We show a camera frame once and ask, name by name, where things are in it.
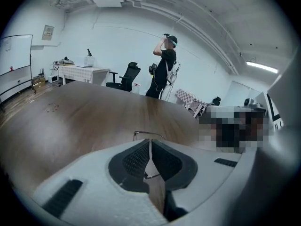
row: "framed sign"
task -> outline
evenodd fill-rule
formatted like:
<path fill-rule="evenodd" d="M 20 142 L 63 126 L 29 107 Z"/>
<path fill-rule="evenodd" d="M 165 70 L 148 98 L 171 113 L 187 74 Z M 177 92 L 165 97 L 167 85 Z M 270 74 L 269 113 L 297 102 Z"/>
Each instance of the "framed sign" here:
<path fill-rule="evenodd" d="M 44 32 L 42 35 L 42 40 L 51 40 L 54 27 L 45 25 Z"/>

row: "black pants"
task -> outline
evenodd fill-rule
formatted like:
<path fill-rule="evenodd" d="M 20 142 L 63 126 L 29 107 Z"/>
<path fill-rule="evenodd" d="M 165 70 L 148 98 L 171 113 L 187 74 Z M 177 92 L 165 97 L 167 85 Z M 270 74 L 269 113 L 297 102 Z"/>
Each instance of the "black pants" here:
<path fill-rule="evenodd" d="M 153 97 L 159 99 L 159 95 L 161 91 L 165 88 L 166 83 L 155 83 L 154 80 L 152 80 L 149 90 L 147 91 L 145 96 Z"/>

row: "floor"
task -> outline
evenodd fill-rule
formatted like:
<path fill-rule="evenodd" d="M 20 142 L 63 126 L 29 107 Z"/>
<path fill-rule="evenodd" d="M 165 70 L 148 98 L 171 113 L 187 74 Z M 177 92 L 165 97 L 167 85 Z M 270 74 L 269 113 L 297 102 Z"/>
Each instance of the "floor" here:
<path fill-rule="evenodd" d="M 15 114 L 24 108 L 27 104 L 31 103 L 35 99 L 39 98 L 43 94 L 52 91 L 59 86 L 58 82 L 46 83 L 46 85 L 35 94 L 31 89 L 25 89 L 24 91 L 19 92 L 18 94 L 12 96 L 2 103 L 5 112 L 0 110 L 0 128 Z"/>

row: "person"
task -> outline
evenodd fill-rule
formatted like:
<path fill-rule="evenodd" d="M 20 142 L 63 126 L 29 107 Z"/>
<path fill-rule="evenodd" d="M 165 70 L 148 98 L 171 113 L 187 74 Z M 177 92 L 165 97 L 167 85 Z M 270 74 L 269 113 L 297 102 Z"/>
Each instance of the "person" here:
<path fill-rule="evenodd" d="M 172 70 L 176 63 L 175 44 L 177 43 L 178 40 L 175 36 L 169 36 L 168 38 L 162 38 L 160 43 L 155 47 L 153 54 L 161 56 L 161 61 L 154 72 L 154 77 L 146 96 L 159 99 L 161 91 L 167 84 L 166 62 L 169 71 Z"/>

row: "black cap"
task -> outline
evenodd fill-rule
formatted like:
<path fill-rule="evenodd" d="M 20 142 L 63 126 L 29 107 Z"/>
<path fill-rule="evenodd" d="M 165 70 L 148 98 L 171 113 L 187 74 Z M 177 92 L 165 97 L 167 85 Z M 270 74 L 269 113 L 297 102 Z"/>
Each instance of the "black cap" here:
<path fill-rule="evenodd" d="M 178 44 L 178 39 L 175 36 L 169 36 L 168 39 Z"/>

